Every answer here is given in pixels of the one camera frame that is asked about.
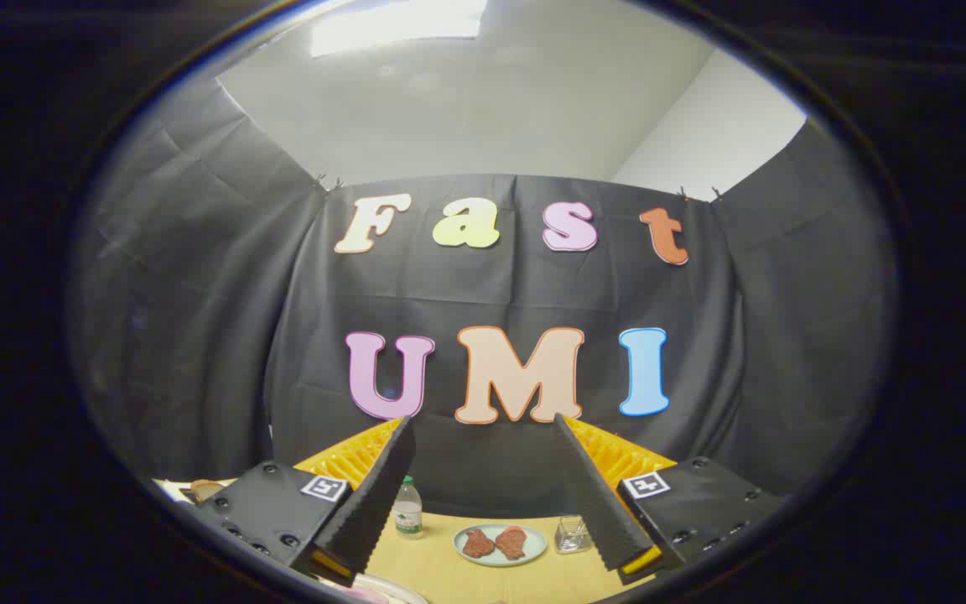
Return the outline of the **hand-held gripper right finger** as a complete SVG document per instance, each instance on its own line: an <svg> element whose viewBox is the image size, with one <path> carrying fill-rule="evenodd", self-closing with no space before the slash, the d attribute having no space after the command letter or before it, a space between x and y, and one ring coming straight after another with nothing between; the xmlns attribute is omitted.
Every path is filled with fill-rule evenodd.
<svg viewBox="0 0 966 604"><path fill-rule="evenodd" d="M625 585L718 553L786 500L708 456L676 462L578 419L553 425L575 512Z"/></svg>

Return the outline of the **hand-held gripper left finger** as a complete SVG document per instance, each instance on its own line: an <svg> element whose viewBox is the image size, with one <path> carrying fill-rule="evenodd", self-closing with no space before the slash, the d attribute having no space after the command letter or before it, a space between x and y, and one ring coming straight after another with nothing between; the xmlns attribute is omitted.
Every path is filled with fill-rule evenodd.
<svg viewBox="0 0 966 604"><path fill-rule="evenodd" d="M298 464L264 461L195 506L242 551L351 587L387 525L417 451L413 420L383 422Z"/></svg>

